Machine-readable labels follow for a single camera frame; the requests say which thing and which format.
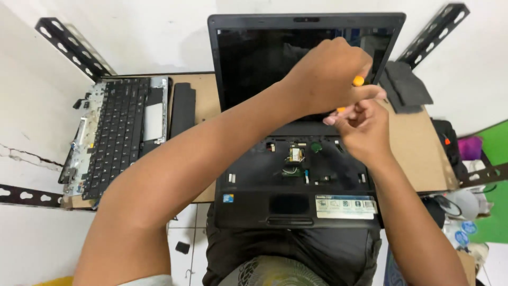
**white label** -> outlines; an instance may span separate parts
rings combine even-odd
[[[300,161],[300,149],[293,148],[293,162]]]
[[[372,196],[316,195],[318,218],[374,219],[377,205]]]

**floor tile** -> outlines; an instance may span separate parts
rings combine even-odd
[[[381,230],[379,235],[381,236],[383,243],[381,244],[381,249],[379,250],[379,255],[377,256],[377,269],[372,280],[372,286],[382,286],[385,281],[386,256],[388,255],[388,239],[386,238],[385,230]]]
[[[202,286],[203,276],[206,273],[208,261],[206,260],[206,248],[208,240],[206,238],[205,228],[196,228],[196,238],[194,241],[194,255],[192,261],[192,278],[190,286]]]
[[[198,213],[196,215],[196,227],[206,227],[206,214],[208,213],[208,208],[210,208],[210,203],[197,205]]]
[[[487,243],[489,256],[484,264],[485,273],[491,286],[506,285],[506,270],[508,269],[508,244]]]
[[[194,250],[194,234],[194,228],[170,228],[168,231],[173,286],[189,286],[191,282],[190,276]],[[190,245],[187,254],[175,250],[176,245],[180,241]]]
[[[174,227],[196,227],[196,204],[188,205],[183,211],[176,215],[176,219],[168,222],[167,228]]]
[[[485,272],[484,267],[482,267],[478,272],[477,279],[480,280],[485,286],[492,286],[490,285],[490,281],[489,278],[487,277],[487,273]]]

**screwdriver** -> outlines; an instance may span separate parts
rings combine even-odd
[[[364,82],[365,80],[363,79],[363,77],[359,75],[355,76],[355,79],[353,79],[353,85],[356,87],[361,87]],[[345,109],[346,109],[345,107],[339,107],[337,108],[337,112],[343,112]]]

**keyboard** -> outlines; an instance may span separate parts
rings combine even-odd
[[[108,82],[100,111],[83,199],[100,198],[109,184],[138,160],[150,78]]]

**laptop screen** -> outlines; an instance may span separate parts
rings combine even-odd
[[[366,84],[371,83],[385,55],[393,28],[217,30],[225,107],[229,109],[286,76],[324,39],[344,37],[373,58]],[[323,116],[302,121],[321,121]]]

